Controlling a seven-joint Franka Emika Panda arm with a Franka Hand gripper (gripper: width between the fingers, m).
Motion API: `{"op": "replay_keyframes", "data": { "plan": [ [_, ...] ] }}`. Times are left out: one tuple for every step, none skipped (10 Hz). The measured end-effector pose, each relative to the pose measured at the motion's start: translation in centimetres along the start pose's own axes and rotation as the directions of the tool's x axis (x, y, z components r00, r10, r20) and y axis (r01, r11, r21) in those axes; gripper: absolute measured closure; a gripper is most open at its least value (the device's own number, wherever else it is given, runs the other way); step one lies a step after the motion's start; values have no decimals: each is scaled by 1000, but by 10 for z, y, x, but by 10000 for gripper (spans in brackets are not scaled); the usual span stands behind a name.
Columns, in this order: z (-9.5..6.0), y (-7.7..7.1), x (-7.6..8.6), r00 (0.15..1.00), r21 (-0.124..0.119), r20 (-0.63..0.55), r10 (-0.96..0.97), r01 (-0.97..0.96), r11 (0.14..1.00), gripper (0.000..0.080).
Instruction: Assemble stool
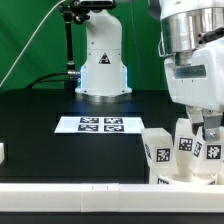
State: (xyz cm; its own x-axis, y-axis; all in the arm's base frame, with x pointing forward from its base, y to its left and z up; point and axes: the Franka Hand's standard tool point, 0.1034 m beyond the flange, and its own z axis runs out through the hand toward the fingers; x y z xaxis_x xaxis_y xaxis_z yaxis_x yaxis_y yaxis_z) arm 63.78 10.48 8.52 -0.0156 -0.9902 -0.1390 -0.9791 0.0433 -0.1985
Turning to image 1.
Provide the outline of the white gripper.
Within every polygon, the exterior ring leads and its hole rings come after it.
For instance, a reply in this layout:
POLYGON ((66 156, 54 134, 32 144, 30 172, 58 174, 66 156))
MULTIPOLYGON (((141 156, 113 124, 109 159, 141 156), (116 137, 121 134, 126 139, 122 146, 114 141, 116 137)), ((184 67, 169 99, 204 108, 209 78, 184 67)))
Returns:
POLYGON ((187 105, 192 132, 196 134, 204 123, 205 140, 218 141, 224 112, 224 49, 210 46, 195 51, 190 66, 193 72, 185 77, 178 75, 184 67, 177 68, 172 58, 165 60, 164 67, 171 99, 187 105), (201 108, 208 110, 202 114, 201 108))

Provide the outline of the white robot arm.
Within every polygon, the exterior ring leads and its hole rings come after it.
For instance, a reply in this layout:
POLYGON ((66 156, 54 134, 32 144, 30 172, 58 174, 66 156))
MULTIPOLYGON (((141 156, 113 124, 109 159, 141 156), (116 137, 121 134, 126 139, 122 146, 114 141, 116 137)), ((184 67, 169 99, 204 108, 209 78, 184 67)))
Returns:
MULTIPOLYGON (((107 10, 122 0, 80 0, 87 11, 87 60, 77 91, 93 98, 128 91, 121 24, 107 10)), ((207 141, 221 138, 224 115, 224 0, 148 0, 161 24, 158 44, 169 94, 207 141)))

